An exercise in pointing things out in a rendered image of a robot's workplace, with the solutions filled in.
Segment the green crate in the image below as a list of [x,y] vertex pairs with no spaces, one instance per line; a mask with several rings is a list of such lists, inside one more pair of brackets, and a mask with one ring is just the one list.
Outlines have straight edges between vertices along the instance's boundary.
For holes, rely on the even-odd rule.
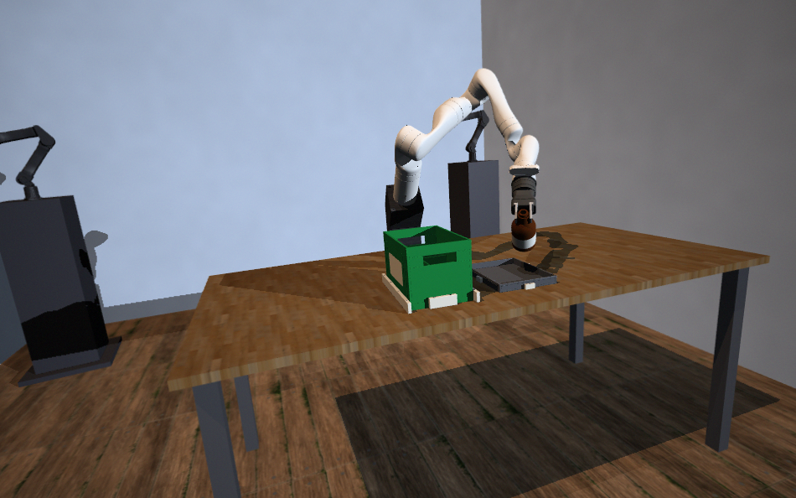
[[[473,301],[472,241],[440,226],[383,231],[386,276],[411,302],[411,311],[429,308],[428,298],[455,293]],[[425,236],[405,246],[397,239]]]

